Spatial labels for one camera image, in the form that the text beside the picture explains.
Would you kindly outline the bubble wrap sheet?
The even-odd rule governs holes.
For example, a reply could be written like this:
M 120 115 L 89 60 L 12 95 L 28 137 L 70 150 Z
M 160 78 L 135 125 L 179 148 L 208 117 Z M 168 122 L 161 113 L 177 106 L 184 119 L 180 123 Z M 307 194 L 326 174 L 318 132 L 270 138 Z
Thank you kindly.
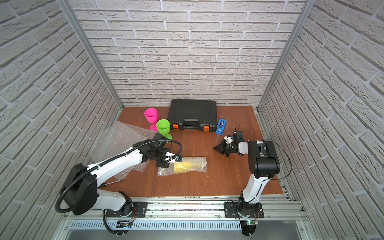
M 206 173 L 207 170 L 206 157 L 183 157 L 182 162 L 170 163 L 168 168 L 159 168 L 158 176 L 170 176 L 189 172 Z

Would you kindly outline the bubble wrap stack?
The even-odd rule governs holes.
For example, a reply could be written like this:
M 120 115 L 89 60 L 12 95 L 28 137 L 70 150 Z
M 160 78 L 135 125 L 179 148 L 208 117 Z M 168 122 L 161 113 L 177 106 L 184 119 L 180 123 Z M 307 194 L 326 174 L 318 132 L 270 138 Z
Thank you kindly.
M 97 137 L 91 148 L 90 164 L 96 164 L 127 151 L 135 143 L 151 140 L 155 134 L 154 131 L 117 121 Z

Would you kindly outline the black plastic tool case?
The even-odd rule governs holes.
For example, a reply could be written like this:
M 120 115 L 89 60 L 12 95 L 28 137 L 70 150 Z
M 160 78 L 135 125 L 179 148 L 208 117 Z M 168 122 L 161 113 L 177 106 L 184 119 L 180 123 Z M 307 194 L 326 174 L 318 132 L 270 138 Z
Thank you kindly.
M 171 130 L 217 130 L 217 103 L 212 100 L 173 99 L 167 117 Z

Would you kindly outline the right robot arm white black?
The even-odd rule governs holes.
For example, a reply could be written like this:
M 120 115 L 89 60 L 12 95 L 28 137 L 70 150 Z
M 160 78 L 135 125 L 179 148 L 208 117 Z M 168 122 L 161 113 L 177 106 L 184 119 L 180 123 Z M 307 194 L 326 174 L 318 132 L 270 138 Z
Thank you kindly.
M 238 200 L 239 211 L 257 208 L 261 194 L 267 183 L 281 170 L 275 144 L 272 140 L 245 141 L 235 136 L 227 136 L 213 150 L 227 158 L 230 154 L 247 155 L 250 178 Z

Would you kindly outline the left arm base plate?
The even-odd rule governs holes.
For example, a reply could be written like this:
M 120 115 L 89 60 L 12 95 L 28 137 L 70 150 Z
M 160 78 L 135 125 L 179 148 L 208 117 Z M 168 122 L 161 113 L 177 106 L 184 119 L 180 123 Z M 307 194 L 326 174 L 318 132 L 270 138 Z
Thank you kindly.
M 128 202 L 118 211 L 107 210 L 107 218 L 144 218 L 147 212 L 148 202 Z

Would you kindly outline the blue tape dispenser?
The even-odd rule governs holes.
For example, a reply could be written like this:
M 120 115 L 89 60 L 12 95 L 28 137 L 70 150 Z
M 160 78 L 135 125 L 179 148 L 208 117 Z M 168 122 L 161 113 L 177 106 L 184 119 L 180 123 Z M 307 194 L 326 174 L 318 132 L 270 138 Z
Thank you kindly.
M 227 121 L 225 119 L 219 119 L 219 122 L 217 124 L 216 134 L 222 136 L 225 131 L 226 125 L 227 125 Z

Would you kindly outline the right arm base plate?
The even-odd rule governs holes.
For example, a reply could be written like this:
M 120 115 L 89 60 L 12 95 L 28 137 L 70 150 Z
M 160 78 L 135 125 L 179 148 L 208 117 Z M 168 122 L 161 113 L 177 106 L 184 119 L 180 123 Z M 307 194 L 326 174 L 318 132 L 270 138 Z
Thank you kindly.
M 226 218 L 240 219 L 262 219 L 265 217 L 261 203 L 234 203 L 232 201 L 224 203 Z

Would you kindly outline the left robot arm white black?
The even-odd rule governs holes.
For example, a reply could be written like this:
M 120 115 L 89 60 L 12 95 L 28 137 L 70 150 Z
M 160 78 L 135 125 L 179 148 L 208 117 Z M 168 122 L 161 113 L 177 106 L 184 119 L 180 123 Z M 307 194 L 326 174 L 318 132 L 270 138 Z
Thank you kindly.
M 113 211 L 122 217 L 133 212 L 133 201 L 124 192 L 110 192 L 100 187 L 111 177 L 148 160 L 156 161 L 160 167 L 167 167 L 170 163 L 181 162 L 181 151 L 176 154 L 165 148 L 166 144 L 176 144 L 179 149 L 181 143 L 170 140 L 156 133 L 153 139 L 147 139 L 133 144 L 122 153 L 96 164 L 73 166 L 59 191 L 55 203 L 57 213 L 71 212 L 82 215 L 89 210 Z

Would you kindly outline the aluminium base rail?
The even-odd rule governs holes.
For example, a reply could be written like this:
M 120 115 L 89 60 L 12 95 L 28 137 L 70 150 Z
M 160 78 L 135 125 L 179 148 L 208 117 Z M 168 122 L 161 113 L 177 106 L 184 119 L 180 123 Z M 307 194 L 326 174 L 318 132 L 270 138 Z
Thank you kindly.
M 262 197 L 265 217 L 262 219 L 226 218 L 224 203 L 237 203 L 234 196 L 134 198 L 134 202 L 148 202 L 144 218 L 107 218 L 106 211 L 91 210 L 83 215 L 65 214 L 67 230 L 103 230 L 106 226 L 118 230 L 166 231 L 239 231 L 265 221 L 287 221 L 305 229 L 309 222 L 304 207 L 298 201 L 282 197 Z

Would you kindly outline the green plastic wine glass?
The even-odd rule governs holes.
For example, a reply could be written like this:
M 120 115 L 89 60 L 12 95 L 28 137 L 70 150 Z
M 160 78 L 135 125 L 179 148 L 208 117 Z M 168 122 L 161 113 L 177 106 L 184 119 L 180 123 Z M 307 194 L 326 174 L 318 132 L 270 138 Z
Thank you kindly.
M 156 127 L 161 135 L 163 135 L 169 140 L 172 139 L 172 136 L 170 135 L 171 124 L 167 119 L 158 120 L 158 122 L 156 123 Z

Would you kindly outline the yellow plastic wine glass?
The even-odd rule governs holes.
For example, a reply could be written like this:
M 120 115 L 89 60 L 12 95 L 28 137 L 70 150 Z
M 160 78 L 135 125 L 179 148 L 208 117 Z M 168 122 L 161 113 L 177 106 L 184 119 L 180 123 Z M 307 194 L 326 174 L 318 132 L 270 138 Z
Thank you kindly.
M 175 163 L 174 164 L 174 173 L 175 174 L 183 174 L 188 173 L 192 171 L 197 171 L 200 169 L 200 165 L 194 164 L 194 163 Z

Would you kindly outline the pink plastic wine glass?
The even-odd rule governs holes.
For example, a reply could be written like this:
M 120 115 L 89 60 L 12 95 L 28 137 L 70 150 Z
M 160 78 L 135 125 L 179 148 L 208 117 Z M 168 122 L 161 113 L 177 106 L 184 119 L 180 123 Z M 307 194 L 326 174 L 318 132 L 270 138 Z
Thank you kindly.
M 145 117 L 147 119 L 147 121 L 152 124 L 150 126 L 150 130 L 152 131 L 158 131 L 158 128 L 157 128 L 157 122 L 158 122 L 158 111 L 154 108 L 149 108 L 149 109 L 146 109 L 145 112 Z

